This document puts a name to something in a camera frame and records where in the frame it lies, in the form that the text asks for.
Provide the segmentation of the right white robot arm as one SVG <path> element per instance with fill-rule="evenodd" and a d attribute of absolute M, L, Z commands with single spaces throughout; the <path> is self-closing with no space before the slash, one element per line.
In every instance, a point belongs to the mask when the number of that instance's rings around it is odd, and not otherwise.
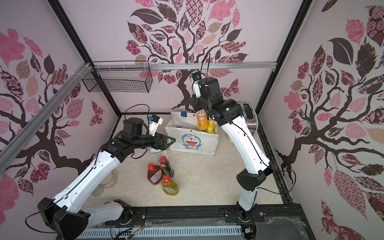
<path fill-rule="evenodd" d="M 249 212 L 256 205 L 257 187 L 273 172 L 271 161 L 252 136 L 241 106 L 235 100 L 224 100 L 218 80 L 202 78 L 200 72 L 193 73 L 191 78 L 193 94 L 190 100 L 194 111 L 205 111 L 222 127 L 245 163 L 246 168 L 237 174 L 237 181 L 243 188 L 238 206 Z"/>

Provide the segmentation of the white canvas Doraemon shopping bag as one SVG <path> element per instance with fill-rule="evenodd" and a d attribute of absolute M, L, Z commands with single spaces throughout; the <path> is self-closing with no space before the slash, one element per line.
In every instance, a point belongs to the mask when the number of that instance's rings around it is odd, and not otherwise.
<path fill-rule="evenodd" d="M 216 122 L 214 126 L 213 133 L 202 132 L 198 130 L 198 119 L 195 113 L 172 112 L 171 120 L 165 127 L 168 136 L 176 140 L 170 150 L 214 156 L 219 143 Z"/>

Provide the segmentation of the orange soap bottle yellow cap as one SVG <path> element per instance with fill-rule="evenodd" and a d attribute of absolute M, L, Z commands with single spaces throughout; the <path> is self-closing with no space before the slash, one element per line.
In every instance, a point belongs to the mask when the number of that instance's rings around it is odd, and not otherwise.
<path fill-rule="evenodd" d="M 200 131 L 205 131 L 208 127 L 208 116 L 205 110 L 200 110 L 196 112 L 198 129 Z"/>
<path fill-rule="evenodd" d="M 206 129 L 207 133 L 209 134 L 215 134 L 216 133 L 216 125 L 213 120 L 208 121 L 208 127 Z"/>

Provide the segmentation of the dark green soap bottle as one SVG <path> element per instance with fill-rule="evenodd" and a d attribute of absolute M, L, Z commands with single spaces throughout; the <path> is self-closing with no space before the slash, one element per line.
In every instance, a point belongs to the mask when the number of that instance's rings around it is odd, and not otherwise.
<path fill-rule="evenodd" d="M 169 176 L 170 178 L 173 178 L 175 173 L 170 165 L 169 160 L 165 156 L 162 156 L 160 159 L 160 163 L 161 163 L 161 167 L 163 169 L 164 175 Z"/>

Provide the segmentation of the yellow-green soap bottle red cap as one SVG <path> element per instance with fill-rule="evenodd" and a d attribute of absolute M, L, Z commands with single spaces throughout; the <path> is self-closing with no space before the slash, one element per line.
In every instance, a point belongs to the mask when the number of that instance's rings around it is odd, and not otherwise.
<path fill-rule="evenodd" d="M 179 193 L 179 187 L 177 183 L 170 176 L 164 176 L 161 182 L 161 186 L 167 195 L 176 196 Z"/>

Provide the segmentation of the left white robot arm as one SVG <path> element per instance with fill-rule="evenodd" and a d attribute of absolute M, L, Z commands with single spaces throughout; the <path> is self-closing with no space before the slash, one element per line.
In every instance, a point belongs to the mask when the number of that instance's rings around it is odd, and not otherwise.
<path fill-rule="evenodd" d="M 136 149 L 164 151 L 176 141 L 157 132 L 162 122 L 156 115 L 149 117 L 148 125 L 140 118 L 124 120 L 123 130 L 101 146 L 97 157 L 68 187 L 53 199 L 44 198 L 39 202 L 38 209 L 46 226 L 62 239 L 74 240 L 98 224 L 128 223 L 132 218 L 131 206 L 122 200 L 88 209 L 83 205 L 102 180 Z"/>

